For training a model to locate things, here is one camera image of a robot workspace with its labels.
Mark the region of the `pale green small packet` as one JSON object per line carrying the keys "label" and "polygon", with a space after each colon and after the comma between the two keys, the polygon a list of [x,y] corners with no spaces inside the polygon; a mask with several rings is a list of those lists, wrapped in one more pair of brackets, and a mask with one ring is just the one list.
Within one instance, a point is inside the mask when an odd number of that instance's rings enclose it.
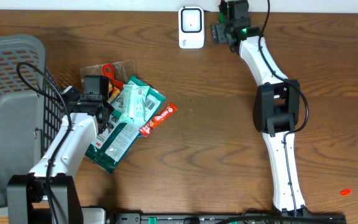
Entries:
{"label": "pale green small packet", "polygon": [[136,84],[124,85],[120,123],[144,124],[146,122],[145,101],[149,88],[149,86]]}

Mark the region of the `red snack stick packet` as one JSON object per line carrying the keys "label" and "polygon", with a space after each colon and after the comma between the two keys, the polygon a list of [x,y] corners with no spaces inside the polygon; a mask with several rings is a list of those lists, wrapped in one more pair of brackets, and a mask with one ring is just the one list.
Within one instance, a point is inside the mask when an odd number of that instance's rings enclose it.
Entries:
{"label": "red snack stick packet", "polygon": [[173,103],[169,103],[160,114],[155,115],[145,125],[143,125],[143,127],[139,129],[140,134],[144,137],[148,137],[154,128],[156,128],[160,123],[165,121],[177,111],[177,106]]}

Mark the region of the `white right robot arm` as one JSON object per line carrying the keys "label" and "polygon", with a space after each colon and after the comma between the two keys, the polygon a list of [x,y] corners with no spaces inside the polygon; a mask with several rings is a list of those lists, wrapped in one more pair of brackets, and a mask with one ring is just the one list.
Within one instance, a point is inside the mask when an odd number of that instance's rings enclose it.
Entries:
{"label": "white right robot arm", "polygon": [[305,206],[295,162],[295,133],[300,101],[306,98],[297,80],[279,69],[257,26],[234,29],[228,22],[211,25],[215,44],[229,44],[245,61],[257,84],[254,126],[268,150],[273,177],[273,205],[280,212],[297,215]]}

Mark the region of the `red packaged item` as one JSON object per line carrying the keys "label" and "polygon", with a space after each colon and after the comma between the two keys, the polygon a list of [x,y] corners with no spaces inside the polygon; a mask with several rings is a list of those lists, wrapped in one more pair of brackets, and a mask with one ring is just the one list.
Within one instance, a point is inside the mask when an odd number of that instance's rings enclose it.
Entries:
{"label": "red packaged item", "polygon": [[112,78],[114,86],[120,90],[130,77],[136,76],[134,60],[91,65],[80,69],[81,85],[85,86],[86,75],[104,75]]}

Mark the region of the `white jar green lid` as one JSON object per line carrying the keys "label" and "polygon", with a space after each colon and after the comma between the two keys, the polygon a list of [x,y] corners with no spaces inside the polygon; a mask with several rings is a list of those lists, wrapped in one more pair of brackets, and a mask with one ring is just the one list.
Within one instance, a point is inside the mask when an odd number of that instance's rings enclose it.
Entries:
{"label": "white jar green lid", "polygon": [[223,12],[220,12],[219,13],[219,17],[218,17],[218,22],[219,23],[223,23],[223,22],[225,22],[225,15],[224,15],[224,13]]}

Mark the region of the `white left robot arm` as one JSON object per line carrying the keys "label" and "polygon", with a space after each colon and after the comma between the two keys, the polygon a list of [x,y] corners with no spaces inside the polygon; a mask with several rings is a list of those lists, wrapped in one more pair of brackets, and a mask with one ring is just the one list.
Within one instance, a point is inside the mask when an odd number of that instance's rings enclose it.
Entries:
{"label": "white left robot arm", "polygon": [[108,212],[82,207],[75,176],[90,143],[108,125],[109,103],[76,103],[43,158],[7,185],[9,223],[107,223]]}

